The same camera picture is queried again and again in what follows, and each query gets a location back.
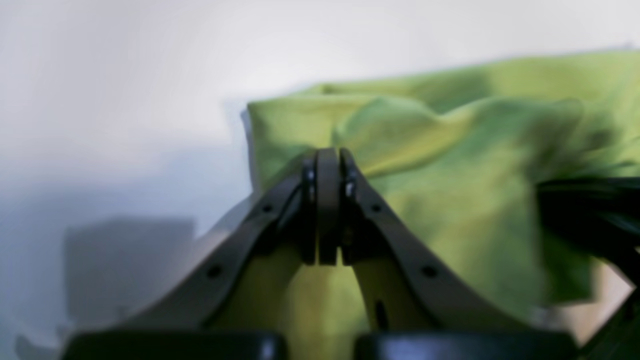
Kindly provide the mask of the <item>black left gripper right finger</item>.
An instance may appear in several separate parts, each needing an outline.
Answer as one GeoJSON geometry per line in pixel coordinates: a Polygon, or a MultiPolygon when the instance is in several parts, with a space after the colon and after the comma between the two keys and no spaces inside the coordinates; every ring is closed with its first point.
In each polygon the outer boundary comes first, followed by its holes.
{"type": "Polygon", "coordinates": [[[537,330],[472,290],[407,228],[349,150],[327,150],[327,246],[352,267],[370,333],[355,360],[576,360],[564,332],[537,330]]]}

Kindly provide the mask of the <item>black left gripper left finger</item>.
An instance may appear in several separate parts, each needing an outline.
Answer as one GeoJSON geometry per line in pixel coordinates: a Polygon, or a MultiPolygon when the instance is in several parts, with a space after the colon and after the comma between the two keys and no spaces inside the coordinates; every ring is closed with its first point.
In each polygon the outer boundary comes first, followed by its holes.
{"type": "Polygon", "coordinates": [[[64,360],[288,360],[283,298],[317,261],[320,169],[327,149],[296,158],[238,228],[174,289],[108,329],[80,333],[64,360]]]}

